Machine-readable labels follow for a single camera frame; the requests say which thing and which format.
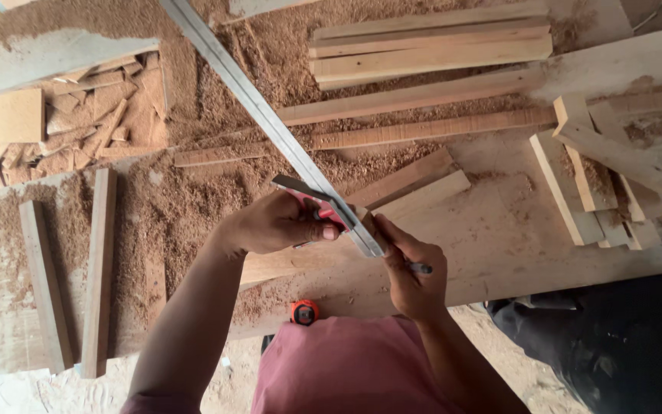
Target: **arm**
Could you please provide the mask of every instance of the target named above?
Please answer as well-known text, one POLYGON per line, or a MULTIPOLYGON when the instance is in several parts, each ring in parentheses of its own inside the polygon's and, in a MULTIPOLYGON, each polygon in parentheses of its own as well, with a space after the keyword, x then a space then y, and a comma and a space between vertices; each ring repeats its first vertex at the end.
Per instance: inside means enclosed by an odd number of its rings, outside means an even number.
POLYGON ((333 224, 300 217, 295 197, 278 191, 215 227, 149 333, 129 396, 181 396, 198 409, 226 343, 246 254, 338 238, 333 224))
POLYGON ((443 250, 410 236, 381 214, 375 222, 390 241, 384 259, 392 302, 418 326, 433 375, 446 397, 467 413, 529 412, 446 310, 448 268, 443 250), (433 273, 411 273, 406 257, 433 266, 433 273))

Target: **floor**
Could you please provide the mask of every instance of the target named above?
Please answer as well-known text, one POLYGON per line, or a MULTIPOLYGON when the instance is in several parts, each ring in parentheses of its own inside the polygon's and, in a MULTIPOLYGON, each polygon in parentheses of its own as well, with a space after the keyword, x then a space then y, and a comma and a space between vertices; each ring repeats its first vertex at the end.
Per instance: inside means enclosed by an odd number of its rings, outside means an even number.
MULTIPOLYGON (((525 356, 476 306, 458 306, 450 313, 533 414, 589 413, 550 367, 525 356)), ((226 344, 201 403, 202 412, 249 412, 260 343, 257 337, 226 344)), ((0 375, 0 413, 115 414, 126 399, 136 362, 136 356, 110 360, 107 374, 96 381, 81 380, 73 370, 58 376, 50 376, 47 370, 0 375)))

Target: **aluminum straight edge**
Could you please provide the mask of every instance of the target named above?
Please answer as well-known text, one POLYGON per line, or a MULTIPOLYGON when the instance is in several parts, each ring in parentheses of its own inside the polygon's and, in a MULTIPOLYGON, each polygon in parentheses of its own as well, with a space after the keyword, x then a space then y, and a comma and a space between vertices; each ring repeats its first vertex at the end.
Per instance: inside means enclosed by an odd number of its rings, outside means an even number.
POLYGON ((236 98, 241 102, 249 115, 259 124, 273 144, 284 155, 290 165, 312 189, 333 197, 341 210, 354 224, 349 236, 354 244, 367 257, 379 257, 384 254, 379 243, 362 225, 356 214, 344 202, 317 165, 313 163, 302 146, 295 139, 288 127, 272 110, 249 78, 239 68, 232 56, 216 39, 205 22, 190 6, 187 0, 160 1, 170 18, 181 28, 183 34, 193 43, 198 52, 211 65, 219 77, 226 83, 236 98))

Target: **tape measure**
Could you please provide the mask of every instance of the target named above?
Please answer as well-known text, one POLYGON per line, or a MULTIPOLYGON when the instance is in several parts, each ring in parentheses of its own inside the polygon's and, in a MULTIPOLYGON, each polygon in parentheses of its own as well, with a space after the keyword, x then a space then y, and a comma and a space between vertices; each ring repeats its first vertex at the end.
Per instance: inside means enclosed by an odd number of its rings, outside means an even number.
POLYGON ((290 322, 293 324, 310 326, 318 320, 318 306, 308 299, 295 302, 291 312, 290 322))

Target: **red t-shirt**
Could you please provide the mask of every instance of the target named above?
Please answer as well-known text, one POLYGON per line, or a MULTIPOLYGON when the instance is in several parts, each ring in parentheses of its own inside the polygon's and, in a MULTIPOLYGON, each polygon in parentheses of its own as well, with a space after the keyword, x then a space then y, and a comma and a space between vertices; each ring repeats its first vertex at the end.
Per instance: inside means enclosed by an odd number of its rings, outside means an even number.
MULTIPOLYGON (((301 411, 462 413, 438 388, 415 324, 397 317, 283 324, 260 360, 252 413, 301 411)), ((136 396, 121 412, 198 409, 136 396)))

